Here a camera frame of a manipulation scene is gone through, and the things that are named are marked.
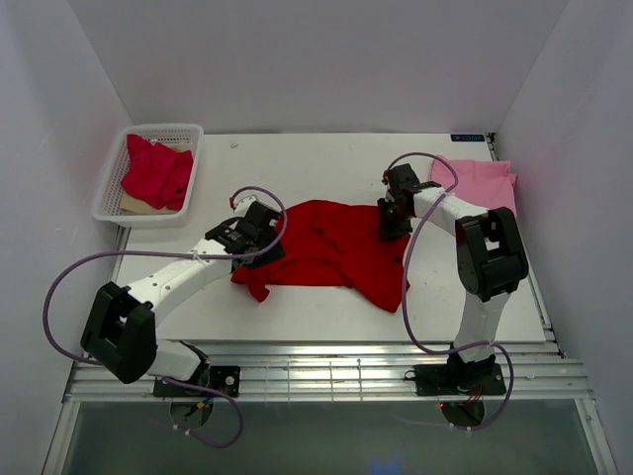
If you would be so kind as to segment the red t shirt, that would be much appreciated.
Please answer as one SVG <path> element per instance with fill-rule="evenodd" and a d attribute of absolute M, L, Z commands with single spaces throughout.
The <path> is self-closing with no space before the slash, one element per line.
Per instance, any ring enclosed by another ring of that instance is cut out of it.
<path fill-rule="evenodd" d="M 258 302 L 267 299 L 270 285 L 346 287 L 389 313 L 400 307 L 409 236 L 380 239 L 376 206 L 310 200 L 289 208 L 287 217 L 285 256 L 239 268 L 232 283 L 246 286 Z"/>

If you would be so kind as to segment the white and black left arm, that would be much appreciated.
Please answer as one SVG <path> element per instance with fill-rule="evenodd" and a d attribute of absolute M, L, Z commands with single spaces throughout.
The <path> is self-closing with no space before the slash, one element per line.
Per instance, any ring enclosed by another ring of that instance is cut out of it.
<path fill-rule="evenodd" d="M 80 346 L 122 383 L 147 375 L 174 379 L 192 396 L 208 388 L 209 358 L 190 343 L 159 337 L 157 328 L 207 285 L 284 256 L 277 230 L 282 213 L 254 197 L 234 210 L 185 256 L 126 286 L 109 282 L 98 290 Z"/>

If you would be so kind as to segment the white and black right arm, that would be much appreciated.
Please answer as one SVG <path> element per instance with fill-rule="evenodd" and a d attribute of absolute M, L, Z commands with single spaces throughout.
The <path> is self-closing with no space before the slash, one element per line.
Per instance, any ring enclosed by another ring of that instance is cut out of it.
<path fill-rule="evenodd" d="M 380 237 L 417 238 L 411 220 L 431 222 L 455 239 L 456 266 L 465 290 L 460 328 L 441 364 L 416 365 L 411 381 L 419 396 L 501 396 L 509 388 L 496 361 L 497 328 L 510 295 L 529 271 L 513 212 L 471 204 L 435 181 L 422 182 L 411 166 L 391 164 L 379 199 Z"/>

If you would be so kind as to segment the blue label on table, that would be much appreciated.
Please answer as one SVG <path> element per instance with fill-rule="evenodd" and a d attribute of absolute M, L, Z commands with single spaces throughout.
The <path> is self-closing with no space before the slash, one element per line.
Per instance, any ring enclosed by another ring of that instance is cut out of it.
<path fill-rule="evenodd" d="M 486 136 L 483 134 L 451 134 L 450 139 L 454 143 L 484 143 Z"/>

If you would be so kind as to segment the folded pink t shirt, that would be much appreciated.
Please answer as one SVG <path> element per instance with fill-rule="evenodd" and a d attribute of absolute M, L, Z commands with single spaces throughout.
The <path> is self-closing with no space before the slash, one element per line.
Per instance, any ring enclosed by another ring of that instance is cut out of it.
<path fill-rule="evenodd" d="M 443 203 L 457 204 L 461 199 L 473 206 L 494 210 L 508 208 L 517 215 L 514 185 L 517 175 L 510 171 L 509 161 L 476 161 L 471 159 L 448 161 L 458 177 L 458 185 Z"/>

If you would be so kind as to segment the crimson shirt in basket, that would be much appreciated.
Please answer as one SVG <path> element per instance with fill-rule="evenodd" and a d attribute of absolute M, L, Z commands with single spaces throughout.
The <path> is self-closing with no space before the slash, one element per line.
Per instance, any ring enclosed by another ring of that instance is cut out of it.
<path fill-rule="evenodd" d="M 123 190 L 154 208 L 180 211 L 194 165 L 190 150 L 177 150 L 139 135 L 127 136 L 129 170 L 121 180 Z"/>

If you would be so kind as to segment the beige cloth in basket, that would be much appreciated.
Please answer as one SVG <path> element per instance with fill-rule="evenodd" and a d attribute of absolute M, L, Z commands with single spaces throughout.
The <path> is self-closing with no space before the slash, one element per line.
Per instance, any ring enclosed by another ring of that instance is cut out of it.
<path fill-rule="evenodd" d="M 167 207 L 154 208 L 146 202 L 132 197 L 128 193 L 122 194 L 120 209 L 124 212 L 137 215 L 173 215 L 177 213 L 177 210 L 171 210 Z"/>

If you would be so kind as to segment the white plastic basket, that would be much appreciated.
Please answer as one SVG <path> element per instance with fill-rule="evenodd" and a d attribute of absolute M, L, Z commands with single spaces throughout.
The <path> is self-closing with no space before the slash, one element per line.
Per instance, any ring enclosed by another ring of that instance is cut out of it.
<path fill-rule="evenodd" d="M 92 216 L 124 228 L 182 227 L 202 156 L 194 124 L 131 126 L 116 138 L 95 195 Z"/>

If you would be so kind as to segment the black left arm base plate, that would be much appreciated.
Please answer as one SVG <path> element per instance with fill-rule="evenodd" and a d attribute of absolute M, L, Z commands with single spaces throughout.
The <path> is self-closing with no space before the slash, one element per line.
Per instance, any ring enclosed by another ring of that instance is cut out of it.
<path fill-rule="evenodd" d="M 240 377 L 239 366 L 214 365 L 205 370 L 198 381 L 190 380 L 188 384 L 206 386 L 235 398 L 239 395 Z M 152 395 L 157 398 L 196 398 L 208 397 L 209 393 L 183 388 L 157 379 L 154 381 Z"/>

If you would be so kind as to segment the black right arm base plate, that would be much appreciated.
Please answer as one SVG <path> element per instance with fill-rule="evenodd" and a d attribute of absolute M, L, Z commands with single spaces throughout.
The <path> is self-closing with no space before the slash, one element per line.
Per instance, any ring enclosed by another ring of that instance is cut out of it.
<path fill-rule="evenodd" d="M 448 364 L 419 364 L 407 374 L 415 384 L 417 396 L 506 394 L 500 366 L 496 363 L 487 369 L 464 371 L 452 370 Z"/>

